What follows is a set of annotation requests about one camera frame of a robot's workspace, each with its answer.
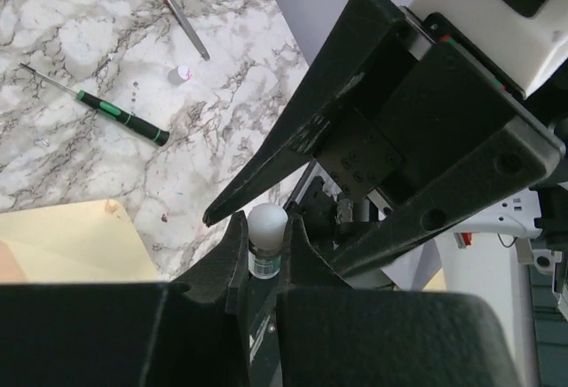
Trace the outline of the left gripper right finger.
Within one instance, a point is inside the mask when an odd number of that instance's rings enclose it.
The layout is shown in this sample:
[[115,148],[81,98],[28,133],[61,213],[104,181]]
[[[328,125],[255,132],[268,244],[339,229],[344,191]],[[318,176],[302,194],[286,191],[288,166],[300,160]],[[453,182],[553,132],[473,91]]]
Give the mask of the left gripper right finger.
[[283,246],[276,313],[285,385],[518,385],[501,324],[482,299],[352,288],[299,216]]

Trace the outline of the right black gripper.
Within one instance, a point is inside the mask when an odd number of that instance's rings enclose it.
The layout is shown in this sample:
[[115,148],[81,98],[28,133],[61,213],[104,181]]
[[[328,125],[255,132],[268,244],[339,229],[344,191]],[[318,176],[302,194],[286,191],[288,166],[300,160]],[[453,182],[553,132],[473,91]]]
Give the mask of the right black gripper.
[[212,226],[314,156],[352,196],[378,193],[386,219],[330,265],[351,276],[392,263],[497,201],[548,177],[564,143],[522,118],[463,50],[420,58],[391,0],[348,0],[258,151],[206,208]]

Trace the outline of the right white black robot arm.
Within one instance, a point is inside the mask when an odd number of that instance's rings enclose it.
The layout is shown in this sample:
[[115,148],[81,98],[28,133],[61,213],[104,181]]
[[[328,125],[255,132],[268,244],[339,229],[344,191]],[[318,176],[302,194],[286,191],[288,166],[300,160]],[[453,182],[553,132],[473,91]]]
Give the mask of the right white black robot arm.
[[513,386],[498,321],[473,297],[347,279],[446,231],[534,238],[535,186],[566,153],[530,101],[567,59],[567,0],[525,17],[504,0],[349,0],[258,152],[206,209],[214,225],[308,161],[381,221],[322,255],[299,218],[277,298],[291,386]]

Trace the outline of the white green glue stick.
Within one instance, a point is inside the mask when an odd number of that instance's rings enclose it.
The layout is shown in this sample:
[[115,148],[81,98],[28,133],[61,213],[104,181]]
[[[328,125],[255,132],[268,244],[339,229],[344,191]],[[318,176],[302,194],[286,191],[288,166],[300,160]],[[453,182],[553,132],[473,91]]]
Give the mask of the white green glue stick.
[[279,205],[262,203],[248,214],[248,268],[259,280],[269,280],[280,271],[280,256],[287,212]]

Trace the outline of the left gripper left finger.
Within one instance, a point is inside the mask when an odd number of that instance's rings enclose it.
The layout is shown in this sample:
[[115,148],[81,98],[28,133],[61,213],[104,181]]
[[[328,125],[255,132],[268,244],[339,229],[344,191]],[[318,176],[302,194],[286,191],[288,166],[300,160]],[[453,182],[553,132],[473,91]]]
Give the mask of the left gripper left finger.
[[6,285],[4,386],[245,386],[248,228],[172,282]]

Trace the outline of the peach paper envelope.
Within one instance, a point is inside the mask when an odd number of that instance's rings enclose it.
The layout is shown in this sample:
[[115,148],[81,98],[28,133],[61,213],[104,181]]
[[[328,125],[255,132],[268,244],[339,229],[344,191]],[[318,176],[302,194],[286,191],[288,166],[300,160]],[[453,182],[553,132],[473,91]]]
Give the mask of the peach paper envelope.
[[1,215],[1,283],[154,282],[134,224],[112,199]]

